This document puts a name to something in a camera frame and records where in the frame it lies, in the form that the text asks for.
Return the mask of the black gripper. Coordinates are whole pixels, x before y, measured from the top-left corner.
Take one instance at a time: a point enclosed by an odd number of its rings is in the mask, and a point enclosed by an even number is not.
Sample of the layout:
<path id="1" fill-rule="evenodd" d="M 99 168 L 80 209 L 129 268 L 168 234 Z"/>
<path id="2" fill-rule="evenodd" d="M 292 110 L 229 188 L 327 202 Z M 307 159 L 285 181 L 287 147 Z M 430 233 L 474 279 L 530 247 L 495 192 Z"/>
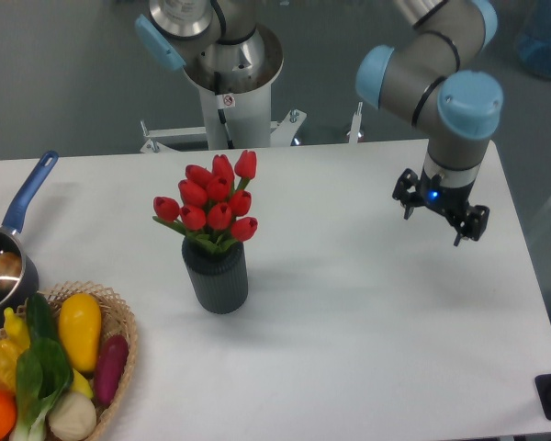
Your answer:
<path id="1" fill-rule="evenodd" d="M 454 246 L 462 240 L 477 242 L 487 228 L 489 208 L 469 205 L 473 182 L 461 187 L 445 187 L 435 177 L 422 173 L 421 180 L 410 168 L 404 170 L 397 180 L 392 198 L 404 209 L 403 219 L 408 220 L 418 207 L 425 207 L 445 216 L 455 229 Z"/>

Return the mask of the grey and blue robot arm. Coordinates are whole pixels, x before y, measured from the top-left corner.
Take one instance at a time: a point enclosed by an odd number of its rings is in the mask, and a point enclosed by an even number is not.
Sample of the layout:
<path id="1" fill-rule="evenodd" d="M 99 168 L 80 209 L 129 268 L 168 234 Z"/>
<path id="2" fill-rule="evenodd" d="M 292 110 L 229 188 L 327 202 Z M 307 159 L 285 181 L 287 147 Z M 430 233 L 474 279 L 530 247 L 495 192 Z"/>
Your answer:
<path id="1" fill-rule="evenodd" d="M 397 8 L 415 39 L 402 50 L 375 47 L 355 78 L 366 103 L 429 139 L 422 171 L 404 172 L 393 198 L 407 212 L 440 214 L 458 239 L 478 240 L 489 210 L 468 197 L 499 125 L 503 93 L 493 77 L 466 64 L 492 40 L 496 12 L 487 1 L 399 1 Z M 271 85 L 283 53 L 257 21 L 254 2 L 152 1 L 135 29 L 160 65 L 184 71 L 197 87 L 210 149 L 274 144 Z"/>

